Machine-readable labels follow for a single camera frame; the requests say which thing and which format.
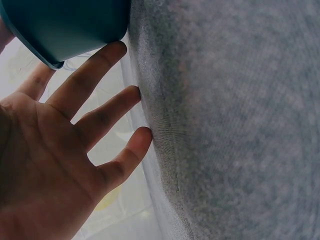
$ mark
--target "gray felt surface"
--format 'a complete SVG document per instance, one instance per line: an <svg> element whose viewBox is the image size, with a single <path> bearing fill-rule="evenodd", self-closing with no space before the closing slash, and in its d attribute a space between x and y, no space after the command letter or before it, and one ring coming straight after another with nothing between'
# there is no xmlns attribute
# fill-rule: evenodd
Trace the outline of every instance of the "gray felt surface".
<svg viewBox="0 0 320 240"><path fill-rule="evenodd" d="M320 1L133 0L130 21L163 239L320 239Z"/></svg>

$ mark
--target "palm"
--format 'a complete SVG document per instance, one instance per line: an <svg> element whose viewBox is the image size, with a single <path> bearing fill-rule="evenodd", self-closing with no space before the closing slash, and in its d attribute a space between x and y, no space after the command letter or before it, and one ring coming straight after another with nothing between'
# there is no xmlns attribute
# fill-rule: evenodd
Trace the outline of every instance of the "palm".
<svg viewBox="0 0 320 240"><path fill-rule="evenodd" d="M37 100L54 72L43 65L0 102L0 228L2 223L25 239L69 239L104 195L139 164L151 142L146 128L138 129L112 162L95 167L87 157L140 100L137 87L70 123L124 49L121 43L103 48L45 104Z"/></svg>

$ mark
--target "knuckle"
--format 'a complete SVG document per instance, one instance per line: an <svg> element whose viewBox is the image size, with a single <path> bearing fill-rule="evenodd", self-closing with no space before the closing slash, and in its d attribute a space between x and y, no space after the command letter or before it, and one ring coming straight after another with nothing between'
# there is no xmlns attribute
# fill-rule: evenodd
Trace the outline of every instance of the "knuckle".
<svg viewBox="0 0 320 240"><path fill-rule="evenodd" d="M123 183L127 179L125 168L120 162L116 160L112 161L112 165L116 175L119 177L121 183Z"/></svg>

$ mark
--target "teal object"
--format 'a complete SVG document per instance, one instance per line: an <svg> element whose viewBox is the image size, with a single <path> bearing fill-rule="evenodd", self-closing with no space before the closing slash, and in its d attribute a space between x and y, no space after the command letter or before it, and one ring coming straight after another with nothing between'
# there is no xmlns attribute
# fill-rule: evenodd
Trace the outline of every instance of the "teal object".
<svg viewBox="0 0 320 240"><path fill-rule="evenodd" d="M129 11L130 0L0 0L6 26L52 69L122 39Z"/></svg>

